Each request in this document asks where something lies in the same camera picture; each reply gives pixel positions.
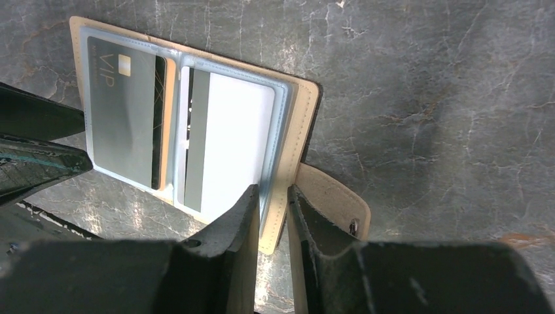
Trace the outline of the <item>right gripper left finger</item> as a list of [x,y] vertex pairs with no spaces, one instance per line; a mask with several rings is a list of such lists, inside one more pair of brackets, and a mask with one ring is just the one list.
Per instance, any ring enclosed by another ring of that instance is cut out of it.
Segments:
[[1,273],[2,313],[252,313],[259,188],[183,241],[23,244]]

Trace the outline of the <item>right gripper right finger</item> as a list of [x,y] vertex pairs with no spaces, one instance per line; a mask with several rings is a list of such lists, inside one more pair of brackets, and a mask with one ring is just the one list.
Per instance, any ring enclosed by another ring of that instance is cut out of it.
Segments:
[[500,242],[362,241],[288,190],[297,313],[552,313],[526,261]]

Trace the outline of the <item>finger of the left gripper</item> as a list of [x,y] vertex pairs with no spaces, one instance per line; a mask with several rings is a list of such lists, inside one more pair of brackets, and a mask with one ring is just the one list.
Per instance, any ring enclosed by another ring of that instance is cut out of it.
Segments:
[[85,131],[82,110],[1,83],[1,133],[53,141]]
[[81,149],[2,134],[1,205],[12,205],[92,169]]

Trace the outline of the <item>beige card holder wallet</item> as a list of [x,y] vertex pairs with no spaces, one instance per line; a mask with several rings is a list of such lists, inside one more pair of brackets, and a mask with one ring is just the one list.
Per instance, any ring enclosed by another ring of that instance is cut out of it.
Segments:
[[271,69],[251,65],[243,61],[233,60],[217,54],[198,50],[191,46],[173,43],[144,33],[112,26],[80,16],[72,16],[69,20],[69,27],[72,36],[78,87],[81,95],[83,95],[85,91],[85,75],[82,69],[85,60],[84,53],[79,52],[79,45],[83,42],[82,39],[79,38],[79,30],[81,27],[85,26],[122,35],[133,40],[157,44],[178,52],[190,54],[194,57],[201,57],[210,61],[231,65],[241,70],[267,75],[291,83],[294,89],[294,97],[289,121],[285,128],[284,151],[277,163],[277,183],[272,189],[269,208],[260,220],[261,234],[259,251],[264,254],[272,254],[275,251],[288,208],[287,189],[294,183],[304,189],[307,198],[313,206],[320,210],[329,220],[341,227],[344,231],[348,231],[352,220],[356,220],[356,236],[359,239],[367,238],[371,218],[368,204],[355,192],[336,179],[300,161],[308,139],[309,128],[315,114],[317,100],[320,96],[320,91],[316,83]]

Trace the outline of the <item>black credit card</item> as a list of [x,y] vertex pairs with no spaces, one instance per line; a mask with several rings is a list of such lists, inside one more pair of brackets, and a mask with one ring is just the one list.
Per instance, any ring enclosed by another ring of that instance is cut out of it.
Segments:
[[166,58],[93,36],[87,48],[96,165],[160,188]]

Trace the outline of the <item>grey credit card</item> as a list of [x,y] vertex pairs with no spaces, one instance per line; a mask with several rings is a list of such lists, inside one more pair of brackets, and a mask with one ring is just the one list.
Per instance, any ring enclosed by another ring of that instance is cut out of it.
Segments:
[[204,223],[258,184],[276,92],[199,68],[182,67],[174,204]]

